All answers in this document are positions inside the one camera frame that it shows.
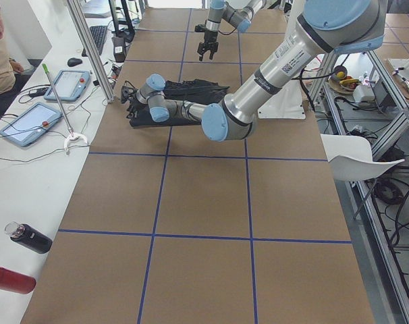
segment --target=red can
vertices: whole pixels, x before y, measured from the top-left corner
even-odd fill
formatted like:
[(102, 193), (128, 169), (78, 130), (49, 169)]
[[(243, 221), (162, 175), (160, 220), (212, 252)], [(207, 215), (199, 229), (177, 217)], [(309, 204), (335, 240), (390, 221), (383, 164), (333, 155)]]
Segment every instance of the red can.
[(0, 267), (0, 289), (29, 294), (35, 285), (35, 278)]

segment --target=blue tablet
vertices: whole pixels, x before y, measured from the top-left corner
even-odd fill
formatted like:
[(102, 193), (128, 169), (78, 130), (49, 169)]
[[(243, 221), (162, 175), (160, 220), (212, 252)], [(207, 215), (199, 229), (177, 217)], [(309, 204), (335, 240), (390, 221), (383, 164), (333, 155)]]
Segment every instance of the blue tablet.
[(62, 112), (44, 103), (36, 103), (0, 130), (0, 135), (18, 146), (38, 140), (62, 117)]
[[(57, 95), (62, 101), (76, 101), (82, 95), (84, 89), (86, 89), (89, 80), (89, 71), (61, 70), (53, 80), (53, 83), (55, 84)], [(47, 89), (44, 99), (56, 101), (51, 87)]]

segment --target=black keyboard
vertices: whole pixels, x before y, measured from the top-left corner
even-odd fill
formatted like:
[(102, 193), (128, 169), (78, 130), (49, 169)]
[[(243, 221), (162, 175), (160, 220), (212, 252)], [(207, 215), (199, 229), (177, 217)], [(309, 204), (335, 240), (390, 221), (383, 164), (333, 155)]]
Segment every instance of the black keyboard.
[[(97, 46), (98, 53), (101, 55), (107, 37), (107, 26), (91, 26), (89, 30)], [(82, 56), (88, 56), (85, 49), (83, 49)]]

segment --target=computer mouse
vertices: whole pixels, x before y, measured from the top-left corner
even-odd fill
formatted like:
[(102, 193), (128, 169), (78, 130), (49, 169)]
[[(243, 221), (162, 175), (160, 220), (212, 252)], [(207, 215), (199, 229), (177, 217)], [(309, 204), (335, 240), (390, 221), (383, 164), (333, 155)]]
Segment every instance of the computer mouse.
[(70, 58), (68, 60), (67, 65), (69, 67), (73, 67), (73, 66), (79, 65), (81, 63), (83, 63), (82, 59), (78, 59), (77, 57), (72, 57), (72, 58)]

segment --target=black bottle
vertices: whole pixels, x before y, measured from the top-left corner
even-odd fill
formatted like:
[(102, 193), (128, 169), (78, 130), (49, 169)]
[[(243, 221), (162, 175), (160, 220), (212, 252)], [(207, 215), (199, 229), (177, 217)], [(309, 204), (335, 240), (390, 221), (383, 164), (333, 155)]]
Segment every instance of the black bottle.
[(52, 240), (28, 224), (19, 224), (13, 221), (5, 226), (5, 233), (9, 235), (11, 241), (37, 253), (43, 254), (50, 250)]

